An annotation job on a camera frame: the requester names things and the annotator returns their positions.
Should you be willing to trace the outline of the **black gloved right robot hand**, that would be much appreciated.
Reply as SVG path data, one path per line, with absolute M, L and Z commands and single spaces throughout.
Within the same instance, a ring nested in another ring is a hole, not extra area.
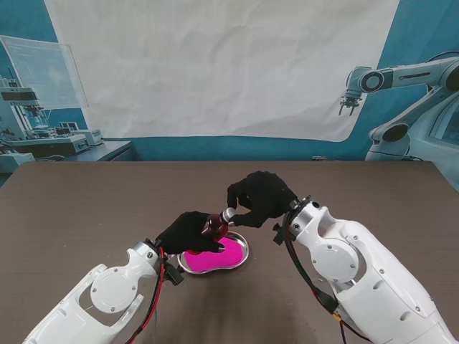
M 268 219 L 276 219 L 292 209 L 298 197 L 277 174 L 256 171 L 227 189 L 227 205 L 240 205 L 249 211 L 235 214 L 229 223 L 260 228 Z

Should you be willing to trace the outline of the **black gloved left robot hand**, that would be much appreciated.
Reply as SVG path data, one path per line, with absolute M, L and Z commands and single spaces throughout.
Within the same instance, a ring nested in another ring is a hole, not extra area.
M 187 251 L 221 253 L 224 246 L 202 234 L 208 216 L 208 213 L 199 211 L 184 212 L 156 237 L 156 241 L 167 254 Z

